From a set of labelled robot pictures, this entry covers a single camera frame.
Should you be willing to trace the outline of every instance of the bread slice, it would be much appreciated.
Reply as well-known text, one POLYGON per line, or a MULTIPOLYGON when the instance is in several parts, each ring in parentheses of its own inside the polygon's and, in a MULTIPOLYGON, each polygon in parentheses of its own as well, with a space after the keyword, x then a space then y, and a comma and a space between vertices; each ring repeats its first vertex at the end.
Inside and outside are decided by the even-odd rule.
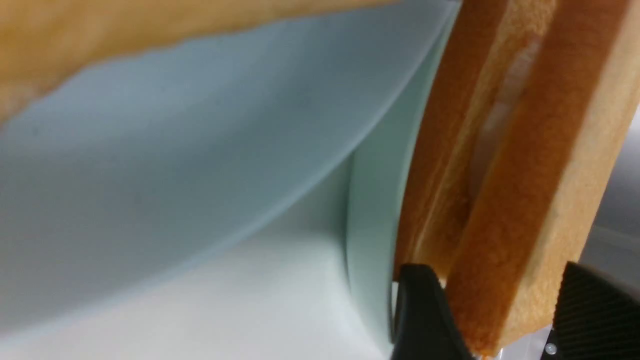
POLYGON ((473 0, 462 4, 418 134, 404 193, 394 276, 405 263, 446 279, 467 223, 470 162, 508 69, 541 38, 556 0, 473 0))
POLYGON ((388 0, 0 0, 0 122, 89 63, 388 0))
POLYGON ((561 0, 447 278, 484 355, 552 322, 640 101, 640 1, 561 0))
POLYGON ((639 9, 637 0, 462 6, 416 144, 396 269, 426 263, 446 280, 477 354, 552 323, 564 266, 582 251, 640 99, 639 9), (474 200, 476 138, 536 37, 531 73, 474 200))

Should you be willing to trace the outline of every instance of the light blue surface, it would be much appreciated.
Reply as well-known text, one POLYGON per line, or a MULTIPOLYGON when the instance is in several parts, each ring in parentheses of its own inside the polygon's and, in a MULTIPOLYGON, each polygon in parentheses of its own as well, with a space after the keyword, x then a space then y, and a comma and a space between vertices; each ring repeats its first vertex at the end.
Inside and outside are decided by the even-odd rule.
POLYGON ((347 225, 351 294, 385 354, 392 350, 391 280, 397 223, 431 84, 458 13, 451 2, 438 41, 353 160, 347 225))
POLYGON ((107 63, 13 119, 0 134, 0 339, 277 216, 379 121, 449 7, 409 0, 107 63))

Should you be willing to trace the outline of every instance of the white surface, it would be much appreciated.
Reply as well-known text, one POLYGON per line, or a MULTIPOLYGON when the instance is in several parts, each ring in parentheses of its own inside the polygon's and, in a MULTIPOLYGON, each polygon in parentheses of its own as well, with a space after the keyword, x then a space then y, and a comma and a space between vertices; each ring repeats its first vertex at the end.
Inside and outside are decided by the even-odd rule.
POLYGON ((0 341, 272 220, 386 112, 446 9, 407 0, 198 40, 30 107, 0 135, 0 341))
POLYGON ((252 239, 2 360, 380 360, 351 303, 348 167, 252 239))

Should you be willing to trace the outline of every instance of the white plate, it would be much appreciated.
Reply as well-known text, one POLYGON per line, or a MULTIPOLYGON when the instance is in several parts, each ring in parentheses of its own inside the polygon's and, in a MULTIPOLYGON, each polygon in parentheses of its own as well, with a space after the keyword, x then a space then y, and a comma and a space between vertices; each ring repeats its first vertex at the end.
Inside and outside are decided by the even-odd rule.
POLYGON ((351 294, 387 356, 392 350, 391 280, 404 186, 427 97, 459 5, 451 2, 438 41, 353 157, 346 244, 351 294))
POLYGON ((87 70, 0 134, 0 337, 220 253, 353 150, 442 1, 290 21, 87 70))

